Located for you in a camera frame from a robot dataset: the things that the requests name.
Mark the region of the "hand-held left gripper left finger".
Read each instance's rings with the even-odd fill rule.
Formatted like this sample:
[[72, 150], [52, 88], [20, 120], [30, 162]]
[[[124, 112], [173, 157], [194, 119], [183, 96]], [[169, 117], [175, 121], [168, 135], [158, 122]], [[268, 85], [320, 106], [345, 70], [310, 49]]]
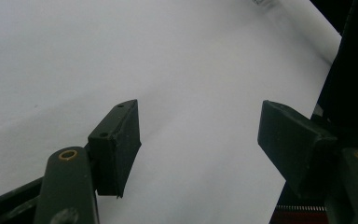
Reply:
[[122, 197], [141, 147], [138, 101], [116, 105], [88, 137], [90, 157], [97, 163], [97, 192]]

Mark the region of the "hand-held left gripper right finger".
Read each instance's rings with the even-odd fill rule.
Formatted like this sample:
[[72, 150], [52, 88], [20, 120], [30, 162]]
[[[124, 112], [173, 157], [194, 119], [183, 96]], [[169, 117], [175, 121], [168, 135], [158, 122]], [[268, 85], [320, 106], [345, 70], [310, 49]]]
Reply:
[[327, 161], [336, 136], [293, 108], [266, 100], [257, 142], [297, 197], [325, 195]]

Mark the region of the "white board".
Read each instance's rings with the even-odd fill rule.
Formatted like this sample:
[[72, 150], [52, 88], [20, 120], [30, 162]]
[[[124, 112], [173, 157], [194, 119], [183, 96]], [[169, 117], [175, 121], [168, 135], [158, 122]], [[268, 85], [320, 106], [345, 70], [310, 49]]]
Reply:
[[0, 0], [0, 195], [133, 99], [142, 145], [103, 224], [269, 224], [261, 105], [310, 115], [338, 43], [309, 0]]

